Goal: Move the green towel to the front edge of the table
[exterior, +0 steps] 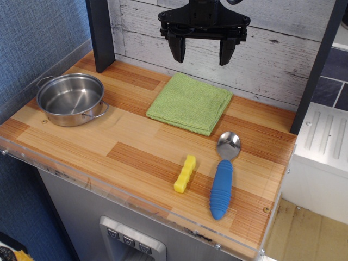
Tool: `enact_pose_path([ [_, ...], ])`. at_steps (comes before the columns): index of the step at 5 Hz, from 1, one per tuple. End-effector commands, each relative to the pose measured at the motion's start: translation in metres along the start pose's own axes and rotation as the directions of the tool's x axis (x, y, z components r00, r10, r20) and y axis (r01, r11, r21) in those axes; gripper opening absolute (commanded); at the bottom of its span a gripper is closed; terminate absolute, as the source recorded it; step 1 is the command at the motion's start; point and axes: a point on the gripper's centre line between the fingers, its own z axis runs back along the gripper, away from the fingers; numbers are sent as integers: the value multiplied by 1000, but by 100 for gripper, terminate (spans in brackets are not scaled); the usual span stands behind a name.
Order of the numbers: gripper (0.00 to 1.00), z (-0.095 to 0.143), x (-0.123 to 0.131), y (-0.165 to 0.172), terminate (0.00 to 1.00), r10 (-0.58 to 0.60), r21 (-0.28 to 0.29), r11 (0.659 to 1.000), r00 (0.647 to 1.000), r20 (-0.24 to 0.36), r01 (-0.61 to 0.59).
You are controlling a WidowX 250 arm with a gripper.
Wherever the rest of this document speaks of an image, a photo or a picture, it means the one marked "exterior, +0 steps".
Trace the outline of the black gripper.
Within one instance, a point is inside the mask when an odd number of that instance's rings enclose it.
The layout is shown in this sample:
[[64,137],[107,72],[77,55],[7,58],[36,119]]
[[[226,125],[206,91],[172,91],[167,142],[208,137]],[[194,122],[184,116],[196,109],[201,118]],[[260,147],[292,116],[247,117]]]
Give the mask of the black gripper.
[[220,40],[219,64],[227,65],[237,43],[246,41],[251,19],[226,8],[220,1],[189,1],[188,4],[162,11],[161,36],[168,40],[175,61],[185,57],[185,38]]

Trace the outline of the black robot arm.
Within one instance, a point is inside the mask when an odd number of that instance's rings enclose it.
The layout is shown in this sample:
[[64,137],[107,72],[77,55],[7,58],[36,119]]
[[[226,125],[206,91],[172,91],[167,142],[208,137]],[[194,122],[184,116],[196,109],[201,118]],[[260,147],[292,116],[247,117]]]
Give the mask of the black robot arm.
[[158,14],[161,36],[169,44],[174,60],[184,61],[185,41],[219,40],[219,64],[227,65],[236,45],[247,38],[251,19],[227,9],[220,1],[189,1],[180,8]]

